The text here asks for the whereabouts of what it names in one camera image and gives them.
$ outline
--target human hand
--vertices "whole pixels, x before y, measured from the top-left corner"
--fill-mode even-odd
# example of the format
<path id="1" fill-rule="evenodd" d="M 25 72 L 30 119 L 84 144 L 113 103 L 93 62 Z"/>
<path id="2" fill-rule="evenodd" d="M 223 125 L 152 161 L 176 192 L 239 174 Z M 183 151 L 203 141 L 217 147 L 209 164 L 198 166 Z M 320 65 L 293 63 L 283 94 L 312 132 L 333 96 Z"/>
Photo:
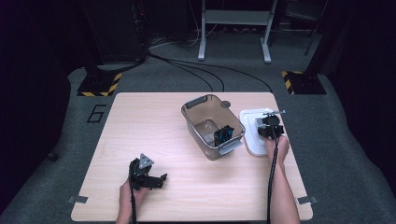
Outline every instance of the human hand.
<path id="1" fill-rule="evenodd" d="M 267 150 L 267 155 L 268 155 L 270 161 L 272 161 L 274 158 L 276 141 L 266 138 L 266 137 L 264 137 L 263 140 L 265 143 L 265 148 Z M 283 162 L 285 161 L 286 155 L 289 152 L 289 147 L 290 147 L 290 144 L 289 144 L 288 137 L 286 137 L 284 135 L 279 136 L 278 144 L 277 144 L 277 148 L 278 148 L 277 159 L 276 159 L 277 164 L 283 164 Z"/>
<path id="2" fill-rule="evenodd" d="M 140 207 L 149 189 L 141 188 L 140 190 L 134 189 L 134 200 L 136 204 L 136 210 Z M 131 188 L 129 185 L 129 179 L 126 179 L 125 183 L 120 186 L 120 209 L 116 223 L 129 223 L 132 218 L 132 203 L 131 203 Z"/>

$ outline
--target person's right arm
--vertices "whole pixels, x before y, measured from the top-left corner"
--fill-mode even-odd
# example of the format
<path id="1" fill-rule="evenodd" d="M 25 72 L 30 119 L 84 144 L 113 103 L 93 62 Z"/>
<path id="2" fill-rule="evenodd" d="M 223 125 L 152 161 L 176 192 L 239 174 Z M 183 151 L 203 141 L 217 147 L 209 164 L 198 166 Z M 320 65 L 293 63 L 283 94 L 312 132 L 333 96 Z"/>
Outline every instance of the person's right arm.
<path id="1" fill-rule="evenodd" d="M 270 162 L 273 161 L 275 151 L 275 140 L 264 138 Z M 279 137 L 277 162 L 274 172 L 272 197 L 271 197 L 271 223 L 292 224 L 300 223 L 300 217 L 291 192 L 289 181 L 285 173 L 285 158 L 289 151 L 289 140 L 286 136 Z"/>

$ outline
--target person's right hand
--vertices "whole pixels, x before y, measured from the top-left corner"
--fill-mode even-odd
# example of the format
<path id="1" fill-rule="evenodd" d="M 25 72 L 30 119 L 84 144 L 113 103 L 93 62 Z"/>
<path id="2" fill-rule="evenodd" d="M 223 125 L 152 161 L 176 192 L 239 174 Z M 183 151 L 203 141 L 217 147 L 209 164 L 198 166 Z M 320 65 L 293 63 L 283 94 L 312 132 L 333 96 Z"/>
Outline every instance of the person's right hand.
<path id="1" fill-rule="evenodd" d="M 269 159 L 272 161 L 274 158 L 274 152 L 275 152 L 275 140 L 269 139 L 264 137 L 263 138 L 264 143 L 265 143 L 265 148 L 267 150 L 267 155 L 269 157 Z M 277 144 L 277 163 L 281 163 L 283 164 L 283 162 L 285 161 L 286 155 L 289 152 L 289 139 L 288 137 L 281 135 L 278 139 L 278 144 Z"/>

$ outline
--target transparent gray bin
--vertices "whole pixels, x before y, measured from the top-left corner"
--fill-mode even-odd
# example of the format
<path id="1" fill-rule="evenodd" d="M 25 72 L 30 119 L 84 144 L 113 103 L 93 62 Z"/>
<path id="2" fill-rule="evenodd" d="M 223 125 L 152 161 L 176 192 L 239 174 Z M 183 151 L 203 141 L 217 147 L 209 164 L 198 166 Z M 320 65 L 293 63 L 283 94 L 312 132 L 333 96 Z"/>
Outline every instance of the transparent gray bin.
<path id="1" fill-rule="evenodd" d="M 191 136 L 208 159 L 217 160 L 242 145 L 244 125 L 216 95 L 208 94 L 187 102 L 181 107 L 181 113 Z M 226 125 L 233 128 L 232 138 L 215 146 L 214 133 Z"/>

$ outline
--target gray carpet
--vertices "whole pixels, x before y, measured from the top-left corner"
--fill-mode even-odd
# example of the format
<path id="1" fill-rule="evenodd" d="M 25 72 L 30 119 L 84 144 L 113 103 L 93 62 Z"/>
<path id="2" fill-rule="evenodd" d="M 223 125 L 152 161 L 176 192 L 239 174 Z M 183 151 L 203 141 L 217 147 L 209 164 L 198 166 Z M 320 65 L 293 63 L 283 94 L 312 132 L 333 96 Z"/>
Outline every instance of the gray carpet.
<path id="1" fill-rule="evenodd" d="M 306 223 L 396 223 L 396 200 L 384 176 L 365 156 L 350 133 L 343 108 L 331 82 L 319 79 L 326 95 L 289 95 L 281 71 L 304 70 L 318 40 L 308 56 L 308 38 L 280 34 L 270 48 L 273 62 L 265 64 L 257 34 L 226 35 L 207 42 L 203 63 L 230 67 L 265 81 L 273 90 L 288 130 L 297 163 L 310 196 L 314 216 Z M 199 44 L 186 48 L 168 44 L 150 52 L 165 58 L 197 63 Z M 117 68 L 121 64 L 105 65 Z M 269 91 L 260 81 L 231 70 L 203 67 L 224 82 L 225 91 Z M 198 72 L 214 91 L 221 83 L 208 73 Z M 62 137 L 53 150 L 56 162 L 43 160 L 19 194 L 0 217 L 0 223 L 73 223 L 73 204 L 66 200 L 77 195 L 104 128 L 114 97 L 122 91 L 210 91 L 200 78 L 165 62 L 148 57 L 140 66 L 122 74 L 114 95 L 77 96 L 85 77 L 78 69 L 69 76 L 72 93 Z M 96 105 L 104 112 L 99 123 L 87 123 Z"/>

